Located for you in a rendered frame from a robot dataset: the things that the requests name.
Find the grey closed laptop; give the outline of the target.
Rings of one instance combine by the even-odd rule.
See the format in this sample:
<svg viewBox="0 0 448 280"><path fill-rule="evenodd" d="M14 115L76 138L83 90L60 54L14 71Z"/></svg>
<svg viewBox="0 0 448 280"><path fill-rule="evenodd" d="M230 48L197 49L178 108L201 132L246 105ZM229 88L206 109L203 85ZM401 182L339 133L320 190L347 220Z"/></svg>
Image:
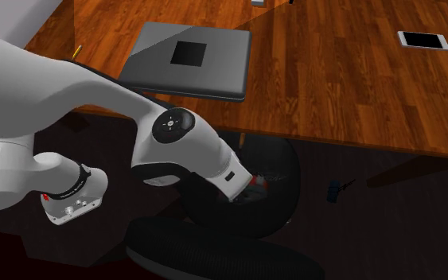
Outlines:
<svg viewBox="0 0 448 280"><path fill-rule="evenodd" d="M250 53L249 31L148 21L119 81L140 91L242 102Z"/></svg>

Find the brown wooden desk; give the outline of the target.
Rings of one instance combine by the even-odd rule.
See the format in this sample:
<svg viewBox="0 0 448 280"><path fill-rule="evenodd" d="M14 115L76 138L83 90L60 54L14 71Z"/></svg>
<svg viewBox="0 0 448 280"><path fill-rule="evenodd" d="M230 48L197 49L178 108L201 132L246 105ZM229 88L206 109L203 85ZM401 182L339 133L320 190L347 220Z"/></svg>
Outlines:
<svg viewBox="0 0 448 280"><path fill-rule="evenodd" d="M27 49L118 76L148 21L251 32L243 102L168 97L213 126L448 157L448 51L397 36L448 43L448 0L63 0Z"/></svg>

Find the dark blue binder clip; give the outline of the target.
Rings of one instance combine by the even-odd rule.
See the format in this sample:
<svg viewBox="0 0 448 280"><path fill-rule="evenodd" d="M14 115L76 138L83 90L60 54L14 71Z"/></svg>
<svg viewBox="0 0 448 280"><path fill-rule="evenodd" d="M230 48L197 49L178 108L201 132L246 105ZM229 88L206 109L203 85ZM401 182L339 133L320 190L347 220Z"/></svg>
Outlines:
<svg viewBox="0 0 448 280"><path fill-rule="evenodd" d="M355 181L356 180L353 179L353 180L341 185L341 183L339 181L331 180L329 182L326 200L330 203L336 204L337 198L339 197L340 192L346 190Z"/></svg>

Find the white phone with black screen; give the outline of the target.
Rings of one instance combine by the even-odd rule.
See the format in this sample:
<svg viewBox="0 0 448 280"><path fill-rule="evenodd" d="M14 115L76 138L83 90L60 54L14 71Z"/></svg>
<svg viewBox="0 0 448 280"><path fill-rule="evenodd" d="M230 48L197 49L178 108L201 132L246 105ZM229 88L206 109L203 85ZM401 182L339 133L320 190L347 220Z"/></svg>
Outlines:
<svg viewBox="0 0 448 280"><path fill-rule="evenodd" d="M397 36L403 47L448 51L448 43L442 34L398 31Z"/></svg>

